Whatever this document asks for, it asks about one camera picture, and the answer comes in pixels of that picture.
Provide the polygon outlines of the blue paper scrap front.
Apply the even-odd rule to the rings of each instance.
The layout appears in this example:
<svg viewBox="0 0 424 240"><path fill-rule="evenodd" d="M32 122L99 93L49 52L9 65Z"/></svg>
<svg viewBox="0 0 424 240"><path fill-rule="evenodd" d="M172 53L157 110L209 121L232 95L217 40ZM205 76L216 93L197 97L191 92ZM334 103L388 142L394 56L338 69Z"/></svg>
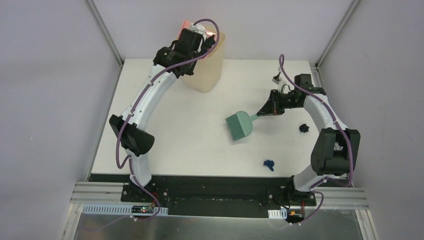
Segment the blue paper scrap front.
<svg viewBox="0 0 424 240"><path fill-rule="evenodd" d="M273 160L267 159L263 162L263 166L267 167L270 171L274 171L275 162Z"/></svg>

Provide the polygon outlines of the green hand brush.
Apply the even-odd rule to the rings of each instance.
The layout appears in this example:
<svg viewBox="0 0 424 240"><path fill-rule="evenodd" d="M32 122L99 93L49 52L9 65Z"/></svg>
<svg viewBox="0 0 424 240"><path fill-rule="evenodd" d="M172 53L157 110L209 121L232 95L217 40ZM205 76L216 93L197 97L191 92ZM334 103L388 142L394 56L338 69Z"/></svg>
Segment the green hand brush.
<svg viewBox="0 0 424 240"><path fill-rule="evenodd" d="M249 115L246 111L237 111L225 119L231 139L235 142L248 137L253 132L253 121L260 118L257 114Z"/></svg>

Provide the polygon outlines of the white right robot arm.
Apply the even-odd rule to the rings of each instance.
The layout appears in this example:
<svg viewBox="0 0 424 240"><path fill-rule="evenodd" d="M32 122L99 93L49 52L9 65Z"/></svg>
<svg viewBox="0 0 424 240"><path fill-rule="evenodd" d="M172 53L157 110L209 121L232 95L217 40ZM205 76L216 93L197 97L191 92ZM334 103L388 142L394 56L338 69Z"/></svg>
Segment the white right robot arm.
<svg viewBox="0 0 424 240"><path fill-rule="evenodd" d="M326 181L349 187L353 181L361 135L338 119L326 92L312 83L309 74L296 75L294 89L287 93L273 89L257 112L258 117L278 116L286 109L303 108L311 116L319 135L310 155L310 164L290 177L283 189L284 200L296 205L306 194Z"/></svg>

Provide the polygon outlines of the small black scrap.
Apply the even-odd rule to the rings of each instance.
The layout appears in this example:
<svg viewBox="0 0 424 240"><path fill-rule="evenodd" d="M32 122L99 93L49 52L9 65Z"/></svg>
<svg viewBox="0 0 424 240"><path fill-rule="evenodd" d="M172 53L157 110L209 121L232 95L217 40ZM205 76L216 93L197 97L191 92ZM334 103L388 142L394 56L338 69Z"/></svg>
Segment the small black scrap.
<svg viewBox="0 0 424 240"><path fill-rule="evenodd" d="M306 123L299 126L299 131L301 133L307 133L307 132L309 132L309 129L310 129L310 127Z"/></svg>

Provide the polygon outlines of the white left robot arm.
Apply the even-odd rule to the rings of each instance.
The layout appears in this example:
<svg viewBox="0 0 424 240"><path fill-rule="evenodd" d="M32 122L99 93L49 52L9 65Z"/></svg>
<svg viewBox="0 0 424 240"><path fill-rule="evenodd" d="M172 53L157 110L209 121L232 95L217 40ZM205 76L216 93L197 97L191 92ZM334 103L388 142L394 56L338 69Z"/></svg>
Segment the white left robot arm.
<svg viewBox="0 0 424 240"><path fill-rule="evenodd" d="M147 185L152 179L149 151L155 143L155 137L146 131L150 118L167 90L179 77L192 76L197 61L209 55L219 41L219 33L203 34L195 27L183 28L170 46L157 51L149 74L130 105L120 115L109 118L116 136L116 165L122 169L129 164L129 179L135 185L133 195L140 202L149 201L153 195Z"/></svg>

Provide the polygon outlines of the pink plastic dustpan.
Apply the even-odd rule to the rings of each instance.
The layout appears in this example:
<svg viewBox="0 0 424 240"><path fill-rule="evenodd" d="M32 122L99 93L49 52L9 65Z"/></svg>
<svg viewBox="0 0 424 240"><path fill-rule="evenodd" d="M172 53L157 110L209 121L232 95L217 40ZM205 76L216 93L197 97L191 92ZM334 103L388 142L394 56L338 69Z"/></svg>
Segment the pink plastic dustpan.
<svg viewBox="0 0 424 240"><path fill-rule="evenodd" d="M207 30L200 23L185 20L177 37L175 48L183 55L192 54L193 58L205 54L216 42L216 33Z"/></svg>

